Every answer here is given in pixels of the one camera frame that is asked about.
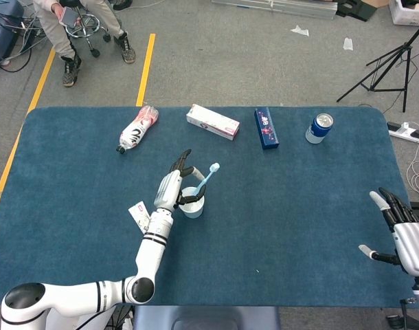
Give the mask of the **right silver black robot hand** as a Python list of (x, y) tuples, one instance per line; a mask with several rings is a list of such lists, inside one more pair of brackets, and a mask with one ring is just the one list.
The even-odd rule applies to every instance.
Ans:
[(369, 196), (382, 212), (396, 247), (395, 254), (377, 252), (366, 245), (360, 251), (369, 259), (399, 265), (404, 272), (419, 277), (419, 219), (398, 196), (380, 187)]

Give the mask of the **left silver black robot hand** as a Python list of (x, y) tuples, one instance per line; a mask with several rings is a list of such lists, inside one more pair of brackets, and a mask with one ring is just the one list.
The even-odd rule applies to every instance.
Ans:
[(156, 209), (162, 208), (173, 212), (179, 205), (194, 203), (204, 197), (205, 184), (197, 192), (197, 195), (184, 197), (181, 192), (183, 178), (190, 175), (195, 169), (193, 166), (184, 168), (185, 160), (191, 152), (191, 149), (185, 150), (170, 167), (169, 173), (161, 180), (154, 201)]

